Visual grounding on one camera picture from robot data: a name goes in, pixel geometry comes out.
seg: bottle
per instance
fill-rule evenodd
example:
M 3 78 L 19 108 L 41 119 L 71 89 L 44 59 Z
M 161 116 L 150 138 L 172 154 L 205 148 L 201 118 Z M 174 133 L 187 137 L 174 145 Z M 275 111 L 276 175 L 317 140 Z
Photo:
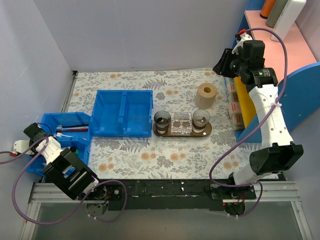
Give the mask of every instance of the bottle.
M 288 0 L 273 29 L 282 40 L 285 39 L 306 2 L 307 0 Z M 271 40 L 279 42 L 273 35 L 271 36 Z
M 267 19 L 275 2 L 276 0 L 265 0 L 264 5 L 260 12 L 260 17 L 262 17 L 263 19 Z
M 288 0 L 276 0 L 275 4 L 273 5 L 273 8 L 268 16 L 268 19 L 265 22 L 265 25 L 267 25 L 270 28 L 274 28 L 283 9 L 285 8 Z

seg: yellow panel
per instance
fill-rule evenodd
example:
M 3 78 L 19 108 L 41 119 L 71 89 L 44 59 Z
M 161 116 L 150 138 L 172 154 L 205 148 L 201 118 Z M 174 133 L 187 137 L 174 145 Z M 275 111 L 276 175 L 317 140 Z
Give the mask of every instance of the yellow panel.
M 239 103 L 242 112 L 244 127 L 246 128 L 256 115 L 256 108 L 247 93 L 246 85 L 241 82 L 241 77 L 234 78 L 236 92 L 238 93 Z

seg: blue tray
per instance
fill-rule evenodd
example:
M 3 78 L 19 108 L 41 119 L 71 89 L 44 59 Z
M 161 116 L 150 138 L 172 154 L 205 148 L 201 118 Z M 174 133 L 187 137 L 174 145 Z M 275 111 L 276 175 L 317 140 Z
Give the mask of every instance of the blue tray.
M 42 123 L 47 124 L 55 134 L 58 125 L 62 126 L 76 126 L 76 125 L 88 125 L 90 123 L 90 116 L 84 112 L 65 112 L 65 113 L 46 113 L 43 115 Z M 46 133 L 51 133 L 49 128 L 45 125 L 41 125 L 41 128 Z M 75 147 L 79 150 L 77 155 L 86 165 L 89 161 L 90 142 L 92 136 L 89 131 L 80 132 L 68 132 L 64 133 L 71 137 L 57 137 L 56 139 L 61 144 L 62 148 Z M 28 168 L 27 172 L 38 174 L 45 177 L 43 174 L 43 168 L 46 160 L 43 156 L 39 156 Z M 66 174 L 69 175 L 73 169 L 71 168 Z
M 89 125 L 100 137 L 151 137 L 152 90 L 98 90 Z

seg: floral tablecloth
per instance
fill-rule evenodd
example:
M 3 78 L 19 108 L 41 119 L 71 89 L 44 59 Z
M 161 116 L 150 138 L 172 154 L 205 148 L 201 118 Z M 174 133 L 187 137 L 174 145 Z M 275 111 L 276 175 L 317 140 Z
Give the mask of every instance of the floral tablecloth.
M 149 138 L 94 137 L 88 166 L 102 179 L 208 179 L 214 162 L 236 143 L 224 78 L 211 70 L 80 72 L 68 112 L 91 115 L 97 90 L 153 90 L 152 117 L 161 110 L 193 113 L 202 83 L 218 89 L 207 109 L 213 128 L 209 136 L 159 137 L 152 132 Z M 227 178 L 247 164 L 250 153 L 259 147 L 244 143 L 216 167 L 213 176 Z

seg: orange bottle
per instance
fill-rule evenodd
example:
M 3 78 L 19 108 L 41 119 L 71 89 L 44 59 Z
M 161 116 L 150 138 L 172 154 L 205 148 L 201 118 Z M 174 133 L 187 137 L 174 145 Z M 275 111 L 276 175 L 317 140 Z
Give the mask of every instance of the orange bottle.
M 260 12 L 260 17 L 267 19 L 271 13 L 272 8 L 275 5 L 276 0 L 265 0 L 264 5 Z

